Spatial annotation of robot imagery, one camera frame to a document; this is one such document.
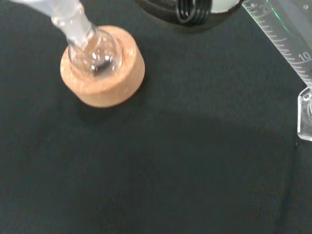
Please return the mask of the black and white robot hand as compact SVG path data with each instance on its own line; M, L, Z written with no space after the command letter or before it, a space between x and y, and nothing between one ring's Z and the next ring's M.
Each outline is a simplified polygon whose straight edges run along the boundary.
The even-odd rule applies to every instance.
M136 0L146 14L161 25L187 34L218 26L242 5L241 0Z

